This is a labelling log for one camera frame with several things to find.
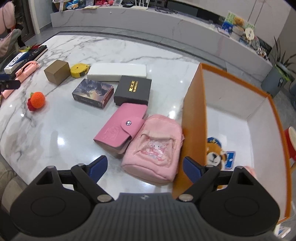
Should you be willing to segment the pink small backpack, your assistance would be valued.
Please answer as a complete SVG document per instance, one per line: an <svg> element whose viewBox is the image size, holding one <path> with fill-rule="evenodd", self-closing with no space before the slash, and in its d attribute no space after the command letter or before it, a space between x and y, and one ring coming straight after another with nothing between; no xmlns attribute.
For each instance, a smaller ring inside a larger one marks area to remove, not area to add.
<svg viewBox="0 0 296 241"><path fill-rule="evenodd" d="M148 117L123 156L125 172L156 183L173 182L183 145L181 125L166 116Z"/></svg>

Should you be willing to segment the illustrated book box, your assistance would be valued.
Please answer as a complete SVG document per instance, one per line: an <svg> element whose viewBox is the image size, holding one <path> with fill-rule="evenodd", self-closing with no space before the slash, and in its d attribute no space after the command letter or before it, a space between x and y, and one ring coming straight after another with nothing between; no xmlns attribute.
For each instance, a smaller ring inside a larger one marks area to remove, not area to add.
<svg viewBox="0 0 296 241"><path fill-rule="evenodd" d="M113 85L85 78L73 90L72 96L75 101L104 109L113 93Z"/></svg>

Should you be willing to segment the yellow tape measure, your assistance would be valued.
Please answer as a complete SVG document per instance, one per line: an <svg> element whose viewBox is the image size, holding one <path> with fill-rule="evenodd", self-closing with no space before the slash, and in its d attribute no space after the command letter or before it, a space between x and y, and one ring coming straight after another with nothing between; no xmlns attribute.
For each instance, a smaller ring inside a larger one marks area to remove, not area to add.
<svg viewBox="0 0 296 241"><path fill-rule="evenodd" d="M88 64L78 63L78 64L73 65L70 68L70 74L74 78L80 78L80 77L83 77L84 75L86 75L88 73L89 69L90 69L90 66Z"/></svg>

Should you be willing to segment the long white box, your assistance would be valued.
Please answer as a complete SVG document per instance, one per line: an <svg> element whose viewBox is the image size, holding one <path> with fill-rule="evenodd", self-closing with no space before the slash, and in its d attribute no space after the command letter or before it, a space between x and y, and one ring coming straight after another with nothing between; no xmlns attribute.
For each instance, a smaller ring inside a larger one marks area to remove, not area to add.
<svg viewBox="0 0 296 241"><path fill-rule="evenodd" d="M100 82L119 82L122 76L146 78L147 67L132 63L94 63L87 73L87 79Z"/></svg>

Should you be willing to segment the blue white slim box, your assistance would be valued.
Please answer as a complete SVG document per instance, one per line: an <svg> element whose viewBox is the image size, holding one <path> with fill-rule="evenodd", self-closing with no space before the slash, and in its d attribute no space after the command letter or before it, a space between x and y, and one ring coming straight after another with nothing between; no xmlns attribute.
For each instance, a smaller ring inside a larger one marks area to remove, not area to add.
<svg viewBox="0 0 296 241"><path fill-rule="evenodd" d="M10 63L8 63L7 66L5 66L4 72L6 74L12 74L13 71L15 71L16 68L20 65L20 63L23 60L25 60L29 55L29 52L20 52L19 54L17 54L17 56L15 56L15 58L12 61L10 61Z"/></svg>

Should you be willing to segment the red panda plush toy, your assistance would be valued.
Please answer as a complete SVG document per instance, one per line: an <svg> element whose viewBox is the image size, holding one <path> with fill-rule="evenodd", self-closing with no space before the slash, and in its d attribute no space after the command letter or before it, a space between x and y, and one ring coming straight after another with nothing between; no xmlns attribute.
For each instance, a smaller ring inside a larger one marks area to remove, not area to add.
<svg viewBox="0 0 296 241"><path fill-rule="evenodd" d="M212 165L220 170L225 166L227 154L222 149L222 145L218 139L214 137L207 138L206 144L206 164Z"/></svg>

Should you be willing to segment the orange crochet fruit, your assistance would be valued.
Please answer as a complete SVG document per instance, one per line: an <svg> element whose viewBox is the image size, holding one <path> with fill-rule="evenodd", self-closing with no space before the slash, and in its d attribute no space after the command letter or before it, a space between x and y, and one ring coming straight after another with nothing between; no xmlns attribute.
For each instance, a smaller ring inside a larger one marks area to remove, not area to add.
<svg viewBox="0 0 296 241"><path fill-rule="evenodd" d="M27 100L27 107L29 111L36 111L45 105L46 99L41 92L32 92L30 98Z"/></svg>

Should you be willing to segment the black remote keyboard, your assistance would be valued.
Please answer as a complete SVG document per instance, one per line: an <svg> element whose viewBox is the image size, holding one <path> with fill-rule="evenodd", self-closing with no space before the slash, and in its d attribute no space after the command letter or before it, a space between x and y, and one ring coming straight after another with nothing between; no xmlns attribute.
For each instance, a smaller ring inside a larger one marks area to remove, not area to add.
<svg viewBox="0 0 296 241"><path fill-rule="evenodd" d="M42 56L48 50L47 45L40 45L37 48L30 49L25 53L22 61L36 61L40 56Z"/></svg>

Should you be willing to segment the brown cardboard cube box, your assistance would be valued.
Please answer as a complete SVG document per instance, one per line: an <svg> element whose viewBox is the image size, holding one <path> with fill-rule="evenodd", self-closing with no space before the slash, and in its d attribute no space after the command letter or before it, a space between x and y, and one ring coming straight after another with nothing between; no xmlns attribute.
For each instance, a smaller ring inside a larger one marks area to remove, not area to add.
<svg viewBox="0 0 296 241"><path fill-rule="evenodd" d="M44 70L44 73L49 82L58 86L70 76L70 66L66 61L56 60Z"/></svg>

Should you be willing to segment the pink striped item in box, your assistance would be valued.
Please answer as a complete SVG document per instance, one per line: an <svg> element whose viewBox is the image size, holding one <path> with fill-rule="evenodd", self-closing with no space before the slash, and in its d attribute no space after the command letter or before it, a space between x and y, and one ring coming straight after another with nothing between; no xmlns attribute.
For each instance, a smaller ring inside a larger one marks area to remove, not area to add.
<svg viewBox="0 0 296 241"><path fill-rule="evenodd" d="M244 168L255 178L257 179L257 175L255 170L251 166L244 166Z"/></svg>

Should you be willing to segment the black gift box gold text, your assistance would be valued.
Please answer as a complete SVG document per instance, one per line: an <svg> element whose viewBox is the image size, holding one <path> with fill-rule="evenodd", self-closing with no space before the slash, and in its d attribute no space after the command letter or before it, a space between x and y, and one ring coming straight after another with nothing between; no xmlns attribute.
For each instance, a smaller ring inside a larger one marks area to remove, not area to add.
<svg viewBox="0 0 296 241"><path fill-rule="evenodd" d="M122 76L114 93L114 103L149 103L152 80L142 77Z"/></svg>

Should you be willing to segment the grey trash bin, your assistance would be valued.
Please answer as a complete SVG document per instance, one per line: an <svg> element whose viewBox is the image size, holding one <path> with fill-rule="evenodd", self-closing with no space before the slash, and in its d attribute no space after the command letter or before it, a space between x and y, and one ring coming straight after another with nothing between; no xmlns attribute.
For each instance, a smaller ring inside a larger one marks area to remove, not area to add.
<svg viewBox="0 0 296 241"><path fill-rule="evenodd" d="M285 86L288 78L280 68L273 66L261 83L261 88L274 98Z"/></svg>

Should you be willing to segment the round white fan sign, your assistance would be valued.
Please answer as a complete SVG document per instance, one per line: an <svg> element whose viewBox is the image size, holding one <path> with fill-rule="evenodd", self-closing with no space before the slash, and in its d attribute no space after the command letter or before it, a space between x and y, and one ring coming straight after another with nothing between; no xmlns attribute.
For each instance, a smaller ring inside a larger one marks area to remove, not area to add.
<svg viewBox="0 0 296 241"><path fill-rule="evenodd" d="M252 28L246 28L245 35L248 41L252 41L255 37L254 30Z"/></svg>

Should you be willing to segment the small bear plush on shelf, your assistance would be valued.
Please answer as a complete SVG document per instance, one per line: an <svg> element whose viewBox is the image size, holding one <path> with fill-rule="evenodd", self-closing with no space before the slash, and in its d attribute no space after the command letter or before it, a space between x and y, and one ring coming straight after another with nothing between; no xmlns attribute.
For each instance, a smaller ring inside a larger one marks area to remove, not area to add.
<svg viewBox="0 0 296 241"><path fill-rule="evenodd" d="M244 26L244 20L238 16L235 16L233 18L233 25L239 26L239 27L243 27Z"/></svg>

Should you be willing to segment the white router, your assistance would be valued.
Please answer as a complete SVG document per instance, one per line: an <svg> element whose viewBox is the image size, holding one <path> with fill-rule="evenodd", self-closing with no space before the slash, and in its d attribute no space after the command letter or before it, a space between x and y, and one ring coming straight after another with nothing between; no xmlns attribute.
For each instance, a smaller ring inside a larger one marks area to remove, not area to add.
<svg viewBox="0 0 296 241"><path fill-rule="evenodd" d="M133 0L125 4L126 7L139 10L147 10L149 8L150 0Z"/></svg>

